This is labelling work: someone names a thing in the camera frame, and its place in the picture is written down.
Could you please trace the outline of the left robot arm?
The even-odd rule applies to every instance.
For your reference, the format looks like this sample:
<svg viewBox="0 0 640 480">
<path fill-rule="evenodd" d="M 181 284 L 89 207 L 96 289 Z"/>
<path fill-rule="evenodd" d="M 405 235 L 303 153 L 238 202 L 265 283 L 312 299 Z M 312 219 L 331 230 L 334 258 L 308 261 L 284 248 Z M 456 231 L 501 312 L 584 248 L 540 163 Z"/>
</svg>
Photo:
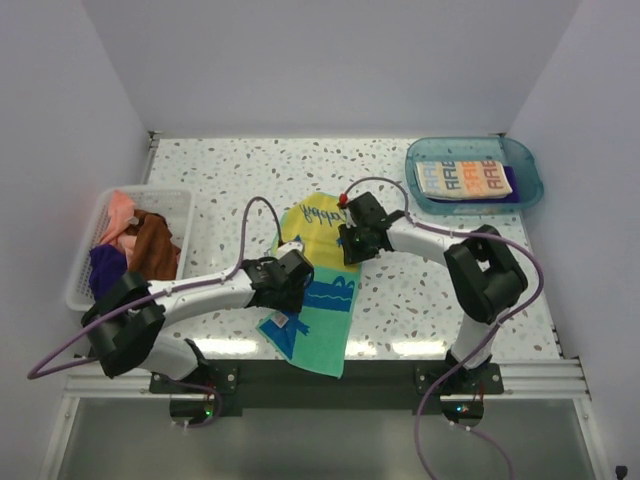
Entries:
<svg viewBox="0 0 640 480">
<path fill-rule="evenodd" d="M 313 277 L 313 265 L 297 249 L 192 279 L 146 281 L 127 273 L 81 324 L 107 377 L 141 368 L 193 393 L 214 384 L 214 367 L 193 340 L 163 339 L 165 328 L 220 310 L 298 313 Z"/>
</svg>

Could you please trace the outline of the colourful printed towel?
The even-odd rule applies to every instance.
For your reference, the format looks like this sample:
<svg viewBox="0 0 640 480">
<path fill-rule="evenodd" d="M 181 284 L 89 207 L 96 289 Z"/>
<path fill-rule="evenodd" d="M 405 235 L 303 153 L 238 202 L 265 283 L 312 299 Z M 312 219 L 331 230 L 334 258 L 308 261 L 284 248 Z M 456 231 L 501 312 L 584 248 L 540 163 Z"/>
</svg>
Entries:
<svg viewBox="0 0 640 480">
<path fill-rule="evenodd" d="M 418 186 L 428 198 L 488 200 L 513 193 L 505 167 L 491 159 L 419 162 L 414 170 Z"/>
</svg>

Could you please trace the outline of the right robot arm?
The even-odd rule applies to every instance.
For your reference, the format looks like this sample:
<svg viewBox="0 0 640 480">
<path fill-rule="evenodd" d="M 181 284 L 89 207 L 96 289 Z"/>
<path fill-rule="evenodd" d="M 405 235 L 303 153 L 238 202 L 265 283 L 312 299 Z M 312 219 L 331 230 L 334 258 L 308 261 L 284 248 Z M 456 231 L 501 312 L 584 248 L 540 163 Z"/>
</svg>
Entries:
<svg viewBox="0 0 640 480">
<path fill-rule="evenodd" d="M 369 192 L 352 199 L 341 194 L 338 207 L 345 215 L 338 231 L 346 265 L 385 251 L 412 254 L 447 269 L 463 319 L 446 354 L 445 379 L 454 391 L 470 391 L 490 362 L 489 332 L 528 288 L 525 273 L 499 232 L 484 225 L 457 237 L 441 227 L 422 228 L 403 211 L 386 212 Z"/>
</svg>

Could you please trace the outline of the yellow green patterned towel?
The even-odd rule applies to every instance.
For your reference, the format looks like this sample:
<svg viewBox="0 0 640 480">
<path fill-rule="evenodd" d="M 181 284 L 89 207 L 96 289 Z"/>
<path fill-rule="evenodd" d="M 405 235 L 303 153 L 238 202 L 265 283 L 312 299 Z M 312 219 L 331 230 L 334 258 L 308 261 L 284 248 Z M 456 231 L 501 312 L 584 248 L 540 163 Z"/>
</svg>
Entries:
<svg viewBox="0 0 640 480">
<path fill-rule="evenodd" d="M 347 266 L 338 227 L 345 223 L 338 199 L 313 193 L 281 219 L 285 240 L 304 246 L 314 267 L 299 313 L 276 312 L 260 321 L 258 332 L 291 365 L 339 378 L 360 283 L 360 268 Z"/>
</svg>

